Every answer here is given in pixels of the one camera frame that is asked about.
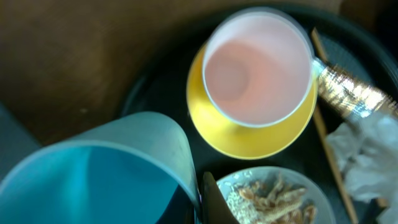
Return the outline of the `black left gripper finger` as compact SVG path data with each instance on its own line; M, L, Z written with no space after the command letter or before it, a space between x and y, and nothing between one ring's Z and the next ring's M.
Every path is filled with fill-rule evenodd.
M200 193L201 217L204 224L239 224L231 213L211 172L203 174Z

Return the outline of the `grey plate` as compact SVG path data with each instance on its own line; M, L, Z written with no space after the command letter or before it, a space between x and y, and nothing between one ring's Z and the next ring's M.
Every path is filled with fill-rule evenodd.
M253 167L216 183L238 223L336 224L326 195L294 170Z

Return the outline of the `yellow plastic bowl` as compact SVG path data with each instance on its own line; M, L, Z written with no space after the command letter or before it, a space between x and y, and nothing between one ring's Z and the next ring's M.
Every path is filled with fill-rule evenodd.
M247 128L224 117L209 100L201 77L204 51L201 47L193 59L186 96L195 129L213 149L236 159L263 159L283 151L304 132L317 103L315 82L300 108L286 120L265 128Z

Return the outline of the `light blue plastic cup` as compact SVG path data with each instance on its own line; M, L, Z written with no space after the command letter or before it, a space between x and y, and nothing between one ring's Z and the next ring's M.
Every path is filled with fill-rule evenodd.
M2 223L184 223L200 211L187 136L150 111L42 148L1 182Z

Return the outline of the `wooden chopstick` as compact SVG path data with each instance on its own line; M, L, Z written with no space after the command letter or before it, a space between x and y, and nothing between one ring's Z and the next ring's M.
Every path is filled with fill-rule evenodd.
M324 62L328 62L327 54L325 52L325 49L323 48L320 36L318 35L318 31L315 27L312 29L310 37L318 58Z
M352 224L358 224L359 223L359 219L356 213L356 210L354 208L353 202L350 198L350 196L348 195L345 187L344 187L344 183L343 183L343 178L342 175L340 173L340 170L338 168L338 164L336 163L335 157L334 157L334 153L331 150L331 147L329 146L326 137L327 137L327 129L326 129L326 125L325 122L323 120L322 114L320 112L320 109L318 106L315 107L314 112L313 112L313 120L317 129L317 133L319 135L322 147L324 149L325 155L326 155L326 159L329 163L331 172L333 174L334 180L336 182L338 191L340 193L341 199L343 201L343 204L345 206L346 212L349 216L350 222Z

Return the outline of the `pink plastic cup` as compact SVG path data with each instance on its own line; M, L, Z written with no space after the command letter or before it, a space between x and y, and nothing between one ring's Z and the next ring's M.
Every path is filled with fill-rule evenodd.
M307 97L314 51L301 25L282 11L252 7L229 16L211 34L202 65L214 107L241 126L282 122Z

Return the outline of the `white tissue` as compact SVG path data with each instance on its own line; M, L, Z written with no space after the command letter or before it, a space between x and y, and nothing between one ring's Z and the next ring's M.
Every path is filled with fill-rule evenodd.
M326 138L344 187L357 201L384 198L389 208L379 223L397 223L397 118L374 113L343 123Z

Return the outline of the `gold foil wrapper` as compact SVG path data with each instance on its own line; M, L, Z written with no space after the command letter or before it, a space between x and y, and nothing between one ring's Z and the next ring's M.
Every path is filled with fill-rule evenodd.
M397 117L397 102L382 90L319 58L312 65L318 95L342 118L356 121L374 113Z

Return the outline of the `food scraps on plate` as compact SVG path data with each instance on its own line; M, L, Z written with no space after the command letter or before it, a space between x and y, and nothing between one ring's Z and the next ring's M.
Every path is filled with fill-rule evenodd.
M317 208L305 203L305 187L293 187L278 176L273 187L259 180L235 188L226 198L231 213L239 223L250 224L313 224Z

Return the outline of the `round black tray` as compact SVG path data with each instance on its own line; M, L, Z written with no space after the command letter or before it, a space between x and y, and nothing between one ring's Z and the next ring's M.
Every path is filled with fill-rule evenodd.
M340 16L314 7L276 3L274 7L292 16L306 31L316 29L331 63L339 65L360 80L397 96L397 61L369 32ZM254 161L233 159L210 147L198 134L188 115L187 75L194 55L215 27L229 15L227 9L184 27L166 48L139 73L129 92L121 115L156 111L174 119L184 129L192 150L198 176L205 171L221 178L237 170L256 166L281 166L305 174L328 197L338 223L348 223L326 155L314 123L282 152Z

